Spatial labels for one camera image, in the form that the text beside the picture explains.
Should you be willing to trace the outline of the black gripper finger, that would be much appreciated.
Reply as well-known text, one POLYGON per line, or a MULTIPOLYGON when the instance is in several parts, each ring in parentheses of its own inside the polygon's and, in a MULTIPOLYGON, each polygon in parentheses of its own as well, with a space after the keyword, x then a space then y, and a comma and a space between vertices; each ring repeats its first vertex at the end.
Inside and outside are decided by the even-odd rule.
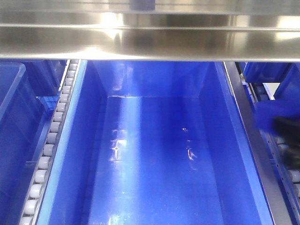
POLYGON ((288 169, 300 169, 300 122, 286 117, 275 117, 273 130, 285 141, 287 149, 281 153, 283 163, 288 169))

